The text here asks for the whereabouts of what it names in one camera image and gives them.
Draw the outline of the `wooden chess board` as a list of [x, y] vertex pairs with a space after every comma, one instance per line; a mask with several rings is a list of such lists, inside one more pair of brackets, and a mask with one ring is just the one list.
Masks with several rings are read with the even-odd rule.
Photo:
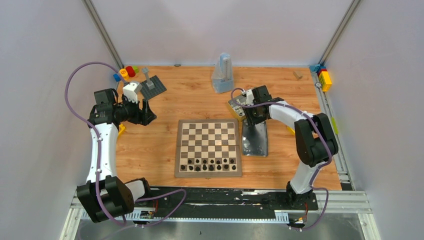
[[[214, 160], [214, 171], [202, 171], [203, 160]], [[186, 165], [186, 171], [181, 171], [181, 165]], [[241, 138], [239, 122], [235, 118], [225, 119], [181, 119], [178, 121], [175, 170], [177, 178], [228, 178], [242, 176]]]

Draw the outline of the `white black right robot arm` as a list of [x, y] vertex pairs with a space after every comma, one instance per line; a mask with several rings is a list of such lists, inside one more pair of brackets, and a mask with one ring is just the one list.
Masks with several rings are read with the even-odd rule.
[[242, 91], [247, 124], [255, 126], [276, 120], [294, 130], [300, 163], [294, 177], [287, 183], [286, 204], [298, 209], [310, 197], [320, 169], [329, 165], [339, 146], [329, 117], [324, 113], [302, 111], [280, 97], [273, 98], [265, 85]]

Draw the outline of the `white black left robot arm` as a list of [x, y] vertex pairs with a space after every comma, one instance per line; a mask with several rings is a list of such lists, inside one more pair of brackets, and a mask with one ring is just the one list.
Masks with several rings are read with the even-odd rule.
[[132, 213], [135, 202], [149, 206], [153, 193], [145, 178], [122, 182], [116, 169], [116, 147], [122, 122], [149, 125], [157, 116], [148, 100], [139, 101], [137, 89], [125, 89], [121, 102], [118, 93], [109, 88], [94, 93], [96, 104], [86, 120], [91, 134], [92, 152], [86, 183], [76, 189], [76, 195], [94, 223], [113, 220]]

